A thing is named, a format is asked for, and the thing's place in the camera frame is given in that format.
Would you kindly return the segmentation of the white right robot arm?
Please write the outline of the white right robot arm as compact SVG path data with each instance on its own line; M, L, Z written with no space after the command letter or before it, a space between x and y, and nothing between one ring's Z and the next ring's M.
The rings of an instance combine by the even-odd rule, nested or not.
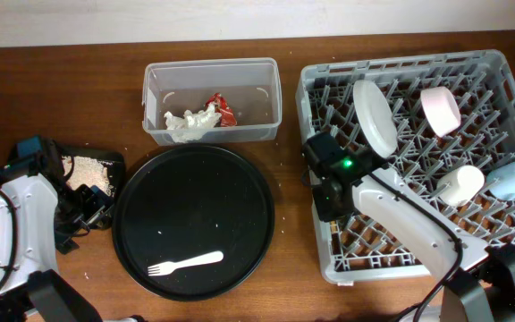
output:
M301 151L320 181L312 187L320 220L354 212L370 217L435 278L401 321L515 321L515 245L493 247L461 229L369 149L352 152L319 132Z

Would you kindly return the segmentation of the pile of rice and shells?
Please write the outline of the pile of rice and shells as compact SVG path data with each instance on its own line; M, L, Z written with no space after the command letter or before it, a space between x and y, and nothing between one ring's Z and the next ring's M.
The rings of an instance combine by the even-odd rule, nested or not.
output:
M113 195L114 186L109 181L107 168L104 163L90 157L63 157L65 174L72 173L67 185L73 190L81 185L89 188L96 186L108 196Z

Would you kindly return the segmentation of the light blue cup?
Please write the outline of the light blue cup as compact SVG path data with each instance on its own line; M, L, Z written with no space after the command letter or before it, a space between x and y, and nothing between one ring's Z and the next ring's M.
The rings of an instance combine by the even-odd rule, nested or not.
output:
M486 177L489 192L502 200L515 199L515 161L494 169Z

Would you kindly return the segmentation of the grey plate with food scraps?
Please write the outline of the grey plate with food scraps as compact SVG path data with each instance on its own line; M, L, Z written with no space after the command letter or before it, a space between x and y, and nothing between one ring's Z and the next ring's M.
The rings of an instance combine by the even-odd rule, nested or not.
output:
M398 148L397 129L383 92L371 80L357 80L353 84L353 103L370 147L380 157L390 157Z

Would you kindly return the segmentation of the white cup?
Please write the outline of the white cup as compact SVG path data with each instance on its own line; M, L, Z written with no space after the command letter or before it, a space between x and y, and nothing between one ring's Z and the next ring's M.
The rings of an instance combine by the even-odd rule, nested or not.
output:
M437 183L442 191L438 198L451 207L460 207L470 201L482 189L485 176L473 165L463 165L445 176Z

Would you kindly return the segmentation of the white tissue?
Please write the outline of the white tissue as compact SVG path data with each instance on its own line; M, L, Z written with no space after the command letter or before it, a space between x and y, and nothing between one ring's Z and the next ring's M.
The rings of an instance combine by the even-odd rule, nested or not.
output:
M183 117L171 112L164 114L166 129L175 143L187 143L200 140L208 130L215 128L221 120L221 113L211 104L206 110L193 114L186 110Z

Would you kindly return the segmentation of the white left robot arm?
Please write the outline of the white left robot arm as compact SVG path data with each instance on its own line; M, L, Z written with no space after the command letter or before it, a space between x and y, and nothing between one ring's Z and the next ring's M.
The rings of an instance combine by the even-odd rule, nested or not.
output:
M20 141L0 167L0 321L98 321L98 311L59 275L56 255L110 225L113 197L68 185L70 150L52 139Z

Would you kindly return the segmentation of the red snack wrapper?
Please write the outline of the red snack wrapper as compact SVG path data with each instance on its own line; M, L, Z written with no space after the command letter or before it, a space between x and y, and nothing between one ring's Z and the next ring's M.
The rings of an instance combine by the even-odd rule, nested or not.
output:
M221 93L216 92L209 100L205 103L205 107L213 107L216 113L221 115L220 126L221 127L233 127L236 126L237 120L235 118L233 110L230 108L227 100L222 96Z

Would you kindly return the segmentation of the white plastic fork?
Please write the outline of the white plastic fork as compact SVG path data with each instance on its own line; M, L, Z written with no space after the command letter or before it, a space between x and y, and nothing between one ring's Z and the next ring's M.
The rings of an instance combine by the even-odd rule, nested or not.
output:
M216 250L177 262L166 261L148 267L148 276L170 275L178 269L214 264L222 261L223 259L224 254L220 250Z

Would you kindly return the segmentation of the pink bowl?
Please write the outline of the pink bowl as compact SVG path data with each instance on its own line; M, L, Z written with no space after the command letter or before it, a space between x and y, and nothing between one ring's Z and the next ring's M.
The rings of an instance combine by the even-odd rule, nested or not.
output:
M436 136L443 137L460 126L460 110L449 89L424 89L420 99L426 119Z

